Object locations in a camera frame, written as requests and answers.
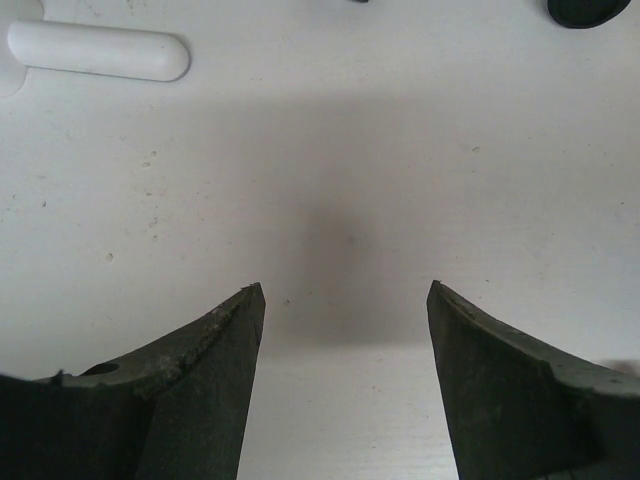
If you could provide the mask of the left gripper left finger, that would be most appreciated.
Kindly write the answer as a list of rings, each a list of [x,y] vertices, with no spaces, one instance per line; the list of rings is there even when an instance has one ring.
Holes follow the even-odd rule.
[[[5,479],[233,479],[266,302],[252,284],[80,375],[1,379]]]

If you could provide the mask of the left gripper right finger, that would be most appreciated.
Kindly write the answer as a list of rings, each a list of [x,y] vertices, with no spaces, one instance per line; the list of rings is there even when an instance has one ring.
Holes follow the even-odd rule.
[[[427,312],[459,478],[638,478],[638,377],[544,343],[438,281]]]

